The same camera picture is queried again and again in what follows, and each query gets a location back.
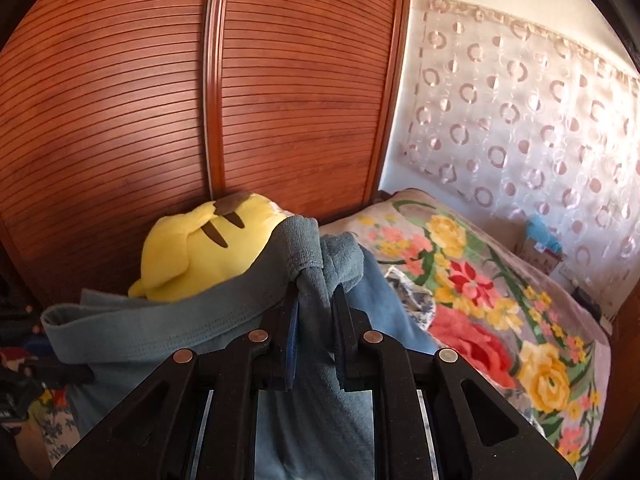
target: plush toy ear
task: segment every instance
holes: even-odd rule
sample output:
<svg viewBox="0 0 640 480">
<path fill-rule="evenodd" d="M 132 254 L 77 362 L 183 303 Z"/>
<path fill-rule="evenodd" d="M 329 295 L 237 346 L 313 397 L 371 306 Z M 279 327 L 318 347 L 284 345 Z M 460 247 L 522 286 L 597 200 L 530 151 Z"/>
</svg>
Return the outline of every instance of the plush toy ear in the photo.
<svg viewBox="0 0 640 480">
<path fill-rule="evenodd" d="M 207 202 L 190 213 L 165 216 L 156 222 L 142 248 L 140 281 L 144 290 L 157 288 L 185 273 L 189 267 L 187 237 L 215 216 L 213 202 Z M 140 289 L 138 282 L 134 283 L 129 295 L 140 293 Z"/>
</svg>

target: red rose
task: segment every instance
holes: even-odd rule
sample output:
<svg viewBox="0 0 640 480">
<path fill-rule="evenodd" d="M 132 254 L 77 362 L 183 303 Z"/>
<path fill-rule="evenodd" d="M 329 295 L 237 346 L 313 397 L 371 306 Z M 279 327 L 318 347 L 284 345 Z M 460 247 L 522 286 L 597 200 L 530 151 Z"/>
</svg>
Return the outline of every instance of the red rose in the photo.
<svg viewBox="0 0 640 480">
<path fill-rule="evenodd" d="M 513 362 L 501 341 L 484 327 L 471 323 L 459 310 L 438 305 L 428 331 L 500 386 L 515 388 L 516 383 L 509 375 Z"/>
</svg>

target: floral fabric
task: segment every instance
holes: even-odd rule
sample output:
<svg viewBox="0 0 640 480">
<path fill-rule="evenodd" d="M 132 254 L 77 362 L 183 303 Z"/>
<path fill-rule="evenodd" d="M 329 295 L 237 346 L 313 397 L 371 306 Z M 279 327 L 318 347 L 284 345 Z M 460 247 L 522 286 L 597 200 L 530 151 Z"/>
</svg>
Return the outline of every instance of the floral fabric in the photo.
<svg viewBox="0 0 640 480">
<path fill-rule="evenodd" d="M 436 313 L 427 331 L 482 372 L 580 473 L 598 433 L 610 371 L 609 343 L 590 314 L 418 190 L 322 230 L 350 231 L 383 272 L 392 266 L 433 291 Z"/>
</svg>

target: sheer curtain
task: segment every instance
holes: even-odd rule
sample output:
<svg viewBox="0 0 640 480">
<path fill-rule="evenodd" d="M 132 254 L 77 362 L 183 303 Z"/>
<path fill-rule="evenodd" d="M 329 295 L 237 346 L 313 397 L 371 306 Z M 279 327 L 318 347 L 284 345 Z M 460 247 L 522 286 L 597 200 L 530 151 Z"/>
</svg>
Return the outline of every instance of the sheer curtain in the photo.
<svg viewBox="0 0 640 480">
<path fill-rule="evenodd" d="M 638 81 L 481 6 L 412 0 L 409 19 L 392 163 L 489 221 L 540 215 L 578 282 L 615 310 L 639 272 Z"/>
</svg>

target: triangular cutout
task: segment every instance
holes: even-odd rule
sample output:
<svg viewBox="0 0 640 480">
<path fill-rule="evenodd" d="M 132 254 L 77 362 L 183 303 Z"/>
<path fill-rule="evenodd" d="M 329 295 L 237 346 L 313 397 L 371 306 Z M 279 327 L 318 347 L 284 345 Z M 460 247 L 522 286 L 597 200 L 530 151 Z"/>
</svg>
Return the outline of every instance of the triangular cutout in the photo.
<svg viewBox="0 0 640 480">
<path fill-rule="evenodd" d="M 462 381 L 462 391 L 484 446 L 490 447 L 518 434 L 516 424 L 471 379 Z"/>
<path fill-rule="evenodd" d="M 162 409 L 162 403 L 169 392 L 169 383 L 162 381 L 127 413 L 118 425 L 113 428 L 112 435 L 136 446 L 146 446 L 156 426 Z"/>
</svg>

